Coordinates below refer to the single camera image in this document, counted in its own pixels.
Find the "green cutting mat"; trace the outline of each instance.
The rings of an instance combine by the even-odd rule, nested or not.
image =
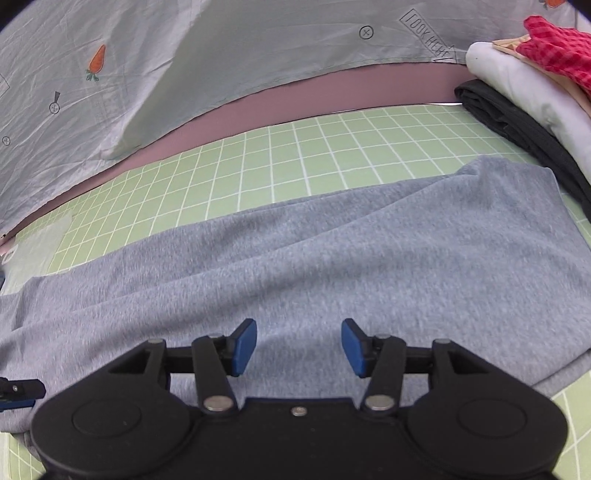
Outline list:
[[[480,154],[536,163],[461,106],[415,105],[348,112],[260,128],[126,172],[32,223],[17,241],[71,212],[49,272],[68,270],[148,235],[272,202],[454,173]],[[564,201],[591,244],[591,225]],[[555,396],[570,425],[557,467],[591,480],[591,374]],[[41,465],[11,439],[12,480]]]

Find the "screw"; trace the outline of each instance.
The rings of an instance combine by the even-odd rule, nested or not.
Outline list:
[[[209,411],[226,411],[234,406],[234,401],[225,395],[213,395],[203,402],[203,406]]]
[[[361,27],[361,30],[359,30],[359,36],[363,40],[369,40],[374,36],[374,29],[369,25],[365,25],[364,27]]]
[[[308,409],[306,407],[293,407],[291,409],[291,414],[294,417],[303,417],[308,413]]]
[[[396,400],[387,395],[370,395],[365,399],[367,408],[373,411],[385,411],[396,405]]]

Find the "black clip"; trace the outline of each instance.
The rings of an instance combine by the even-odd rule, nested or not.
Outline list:
[[[29,408],[45,397],[45,385],[40,380],[8,380],[0,377],[0,411]]]

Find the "metal pin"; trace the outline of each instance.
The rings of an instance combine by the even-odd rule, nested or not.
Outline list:
[[[396,401],[387,395],[370,395],[365,399],[365,405],[373,411],[385,411],[393,408]]]
[[[308,413],[308,409],[306,407],[293,407],[291,409],[291,414],[294,417],[303,417]]]
[[[213,395],[204,400],[203,406],[209,411],[226,411],[234,406],[234,401],[225,395]]]

